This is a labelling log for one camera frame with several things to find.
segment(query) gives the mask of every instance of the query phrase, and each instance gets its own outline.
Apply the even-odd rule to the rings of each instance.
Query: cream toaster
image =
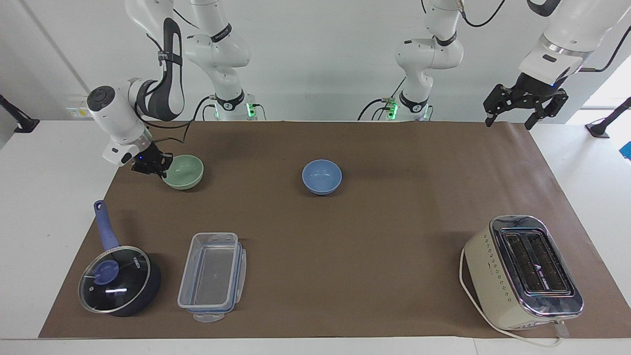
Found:
[[[520,330],[578,317],[583,299],[544,224],[527,215],[491,220],[464,247],[488,321]]]

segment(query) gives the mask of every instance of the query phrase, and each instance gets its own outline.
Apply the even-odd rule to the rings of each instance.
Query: white cable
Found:
[[[517,340],[521,340],[523,342],[527,342],[528,344],[532,344],[532,345],[536,345],[536,346],[542,346],[542,347],[555,347],[559,344],[561,344],[561,341],[563,341],[563,338],[557,338],[554,343],[552,344],[542,344],[542,343],[538,343],[535,341],[532,341],[530,339],[524,338],[524,337],[520,337],[519,335],[515,335],[513,333],[507,332],[505,330],[499,329],[498,327],[496,327],[495,325],[493,325],[491,323],[490,320],[488,320],[487,316],[484,314],[484,312],[482,312],[482,310],[480,309],[480,306],[478,306],[478,304],[476,303],[476,301],[473,299],[473,296],[471,295],[471,293],[469,292],[469,289],[467,289],[467,287],[464,285],[463,282],[463,261],[464,261],[464,248],[463,251],[460,253],[460,284],[462,285],[464,291],[466,292],[467,296],[469,296],[469,299],[471,300],[471,303],[473,303],[473,305],[475,306],[476,310],[478,310],[478,312],[480,313],[480,315],[482,316],[482,318],[484,318],[485,321],[487,321],[487,323],[495,330],[497,330],[498,332],[504,334],[504,335],[508,335],[509,337],[513,337]]]

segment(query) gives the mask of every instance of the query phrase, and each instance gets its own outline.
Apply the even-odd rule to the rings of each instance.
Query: blue handle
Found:
[[[105,202],[103,202],[103,200],[94,203],[94,213],[97,215],[98,233],[101,235],[103,249],[109,250],[121,246],[112,231],[110,216],[107,215],[107,209],[105,208]]]

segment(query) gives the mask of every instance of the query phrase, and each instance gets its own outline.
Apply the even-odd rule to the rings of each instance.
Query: black cable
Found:
[[[611,55],[611,58],[609,58],[609,61],[607,62],[607,65],[605,65],[602,69],[581,68],[581,70],[579,70],[579,71],[583,72],[583,73],[602,73],[605,70],[607,70],[607,68],[609,68],[609,66],[613,62],[614,58],[616,58],[616,55],[618,54],[618,51],[620,50],[620,47],[622,47],[622,44],[624,43],[625,39],[627,39],[627,35],[629,34],[629,32],[631,32],[631,26],[629,26],[629,28],[627,28],[627,31],[625,32],[625,34],[622,35],[622,38],[620,39],[620,42],[618,42],[618,45],[616,46],[616,49],[613,51],[613,54]]]
[[[375,100],[373,100],[373,101],[370,101],[370,102],[368,103],[368,105],[366,105],[366,107],[364,107],[364,108],[363,108],[362,112],[359,114],[359,117],[357,117],[357,121],[359,121],[359,120],[361,120],[361,119],[362,119],[363,113],[364,113],[364,112],[366,112],[366,110],[367,110],[370,106],[372,106],[372,105],[374,105],[374,104],[376,104],[376,103],[378,103],[378,102],[381,102],[381,99],[375,99]]]
[[[174,140],[174,141],[176,141],[176,142],[179,142],[179,143],[181,143],[181,144],[184,144],[184,141],[179,140],[179,139],[177,139],[177,138],[173,138],[173,137],[161,138],[161,139],[159,139],[159,140],[155,140],[155,141],[153,141],[153,143],[160,143],[161,141],[165,141],[165,140]]]
[[[467,23],[467,25],[469,25],[471,27],[482,27],[482,26],[486,25],[487,23],[491,22],[491,20],[495,17],[495,15],[497,15],[497,13],[500,11],[500,9],[502,8],[502,6],[504,5],[505,2],[506,2],[506,0],[502,0],[502,2],[499,4],[499,6],[497,6],[497,9],[495,9],[495,12],[491,15],[491,17],[489,17],[487,21],[484,21],[483,23],[480,23],[479,25],[475,25],[475,24],[469,22],[469,20],[467,20],[467,15],[464,12],[464,8],[460,12],[460,14],[463,16],[463,20],[464,20],[464,22]]]
[[[381,113],[384,113],[384,111],[387,110],[387,108],[385,107],[380,107],[378,109],[375,110],[375,112],[372,114],[372,117],[370,118],[371,121],[374,121],[375,116],[377,115],[377,112],[381,111]]]
[[[429,116],[429,118],[427,119],[427,121],[429,122],[429,121],[431,121],[431,120],[432,120],[432,116],[433,116],[433,106],[432,106],[432,105],[429,105],[429,107],[427,107],[427,109],[428,109],[428,110],[429,110],[429,109],[432,109],[432,113],[430,113],[430,116]]]
[[[195,115],[193,115],[193,118],[188,123],[180,124],[178,126],[159,126],[157,124],[153,124],[153,123],[151,123],[149,121],[146,121],[145,119],[143,119],[142,115],[138,113],[138,103],[134,104],[134,112],[136,113],[136,116],[138,117],[138,119],[140,119],[140,121],[142,121],[143,123],[145,123],[148,126],[155,127],[155,128],[161,128],[161,129],[178,129],[178,128],[186,127],[188,124],[190,124],[191,121],[195,120],[195,116],[197,116],[197,112],[199,110],[199,107],[201,106],[201,104],[203,102],[205,102],[206,100],[209,100],[209,99],[210,99],[210,96],[206,96],[205,98],[201,99],[201,101],[199,101],[198,108],[195,110]]]
[[[162,47],[160,47],[160,44],[158,44],[158,41],[155,40],[152,36],[150,36],[148,33],[146,33],[147,37],[149,37],[149,39],[153,42],[153,44],[156,45],[156,47],[158,47],[158,50],[160,50],[160,52],[164,52],[162,50]]]
[[[403,77],[403,80],[401,80],[401,82],[399,83],[399,86],[396,87],[396,89],[394,89],[392,95],[390,95],[390,99],[392,99],[394,97],[394,95],[396,95],[396,92],[399,91],[399,89],[401,88],[401,85],[403,85],[403,82],[405,81],[405,79],[407,78],[407,76]],[[377,121],[381,120],[381,115],[383,115],[384,111],[381,111],[381,113],[379,114],[379,118],[377,118]]]
[[[268,115],[265,114],[265,107],[263,107],[263,105],[261,105],[261,104],[253,104],[252,107],[260,107],[260,108],[262,108],[263,109],[263,119],[265,119],[265,121],[268,120]]]
[[[176,9],[173,9],[173,12],[177,16],[179,16],[182,20],[184,20],[184,22],[188,23],[189,25],[191,25],[191,26],[193,26],[193,27],[195,27],[195,28],[197,28],[199,30],[199,27],[195,26],[195,24],[193,22],[190,22],[189,20],[185,19],[184,16],[182,16],[182,14],[179,13]]]
[[[201,109],[201,120],[204,122],[206,122],[206,109],[209,107],[215,108],[215,104],[206,105]]]
[[[189,132],[189,127],[191,127],[191,123],[193,121],[195,121],[195,119],[197,118],[197,114],[199,112],[199,108],[202,106],[202,104],[206,101],[210,99],[210,96],[206,96],[205,98],[201,99],[198,103],[198,106],[195,108],[195,113],[193,114],[193,118],[189,121],[189,123],[186,125],[186,129],[184,130],[184,136],[182,136],[182,142],[184,143],[186,141],[186,134],[188,134]]]

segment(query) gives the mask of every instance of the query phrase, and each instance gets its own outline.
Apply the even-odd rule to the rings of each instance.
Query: brown table mat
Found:
[[[158,296],[130,318],[81,307],[81,273],[102,252],[93,223],[40,338],[502,337],[461,289],[458,258],[503,214],[536,216],[555,238],[585,299],[572,337],[631,337],[627,302],[520,124],[195,123],[184,146],[161,147],[197,155],[200,184],[175,191],[123,167],[105,197],[121,243],[159,263]],[[327,197],[300,177],[319,158],[343,171]],[[177,306],[189,243],[228,231],[247,250],[243,297],[199,323]]]

